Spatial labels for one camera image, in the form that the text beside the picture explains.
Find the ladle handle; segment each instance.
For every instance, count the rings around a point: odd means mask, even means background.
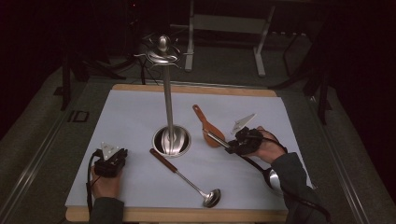
[[[154,148],[150,149],[149,152],[157,158],[160,162],[162,162],[166,167],[168,167],[169,170],[171,170],[173,173],[177,171],[177,168],[172,165],[166,158],[164,158],[160,153],[158,153]]]
[[[202,112],[201,108],[200,108],[198,105],[193,105],[193,106],[192,106],[192,109],[195,111],[195,114],[198,116],[198,119],[199,119],[202,123],[207,122],[204,113]]]

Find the small white object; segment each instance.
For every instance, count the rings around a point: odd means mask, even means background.
[[[236,134],[237,132],[241,131],[247,124],[254,118],[256,117],[256,114],[251,114],[245,118],[242,118],[238,121],[235,122],[235,125],[233,126],[233,131],[231,132],[232,135]]]
[[[107,144],[105,142],[102,142],[101,145],[102,145],[102,153],[105,161],[110,159],[114,154],[116,154],[120,150],[119,147],[111,146],[110,144]]]

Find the gray sleeve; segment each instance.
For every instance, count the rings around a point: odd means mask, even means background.
[[[296,153],[284,154],[271,165],[279,176],[283,189],[311,203],[320,204],[318,195],[306,185],[306,172]],[[327,223],[326,217],[316,209],[286,195],[284,200],[289,209],[287,224]]]
[[[124,203],[115,198],[95,200],[90,216],[91,224],[122,223]]]

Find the gray carpet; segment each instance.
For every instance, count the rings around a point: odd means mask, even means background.
[[[289,41],[283,35],[268,37],[262,54],[266,77],[256,75],[251,48],[196,45],[193,70],[186,73],[182,69],[172,68],[171,78],[175,82],[265,88],[288,78],[281,55]],[[301,61],[308,47],[307,39],[299,38],[295,49],[288,53],[293,62],[291,69]],[[58,70],[48,78],[3,138],[0,153],[7,156],[3,156],[0,162],[2,206],[23,169],[39,149],[38,156],[42,161],[35,178],[27,186],[29,188],[16,201],[8,223],[68,223],[64,220],[64,202],[108,92],[114,83],[138,84],[140,81],[138,64],[119,73],[127,79],[119,81],[92,74],[88,83],[73,81],[73,102],[63,112],[60,111],[62,98],[52,95],[55,88],[61,85],[62,73]],[[148,80],[151,76],[162,79],[159,68],[153,68],[149,73],[146,72]],[[323,126],[315,114],[317,104],[302,94],[303,85],[304,81],[300,81],[277,94],[285,102],[307,170],[313,183],[318,186],[317,193],[323,204],[332,213],[333,223],[394,223],[395,205],[339,104],[336,92],[331,90],[329,93],[332,110],[326,112],[328,125]],[[90,117],[85,123],[67,122],[71,110],[89,111]],[[334,155],[339,155],[341,160],[335,160]],[[341,174],[340,166],[345,169]],[[355,197],[358,197],[362,211],[356,212],[359,205],[350,202],[349,199]]]

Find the wooden spatula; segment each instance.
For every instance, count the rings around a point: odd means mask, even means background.
[[[201,108],[198,105],[193,105],[192,109],[195,111],[195,114],[198,116],[198,119],[202,122],[202,128],[213,133],[215,136],[220,138],[221,140],[225,141],[224,134],[215,126],[213,126],[209,121],[207,121],[204,113],[202,112]],[[209,136],[204,134],[204,139],[206,140],[207,144],[211,147],[219,147],[220,144],[215,142]]]

